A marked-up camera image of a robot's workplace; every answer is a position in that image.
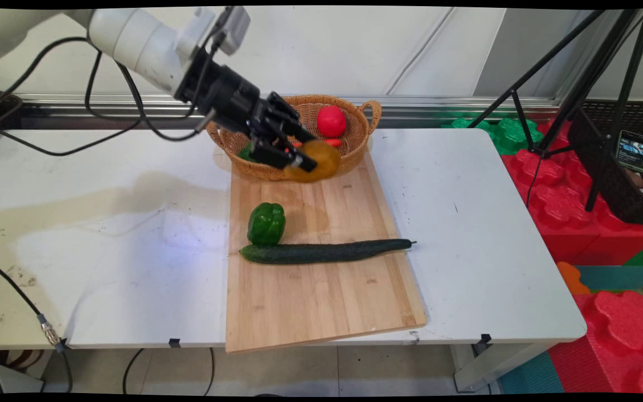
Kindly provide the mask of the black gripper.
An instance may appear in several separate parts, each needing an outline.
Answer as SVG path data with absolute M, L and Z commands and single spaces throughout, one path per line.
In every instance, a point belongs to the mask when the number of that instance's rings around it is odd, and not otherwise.
M 215 111 L 212 121 L 230 132 L 250 135 L 250 157 L 278 170 L 313 171 L 318 163 L 294 147 L 317 137 L 300 121 L 300 114 L 276 92 L 260 97 L 260 89 L 228 66 L 198 51 L 178 88 L 178 100 L 192 103 L 199 114 Z M 260 119 L 260 135 L 250 125 Z

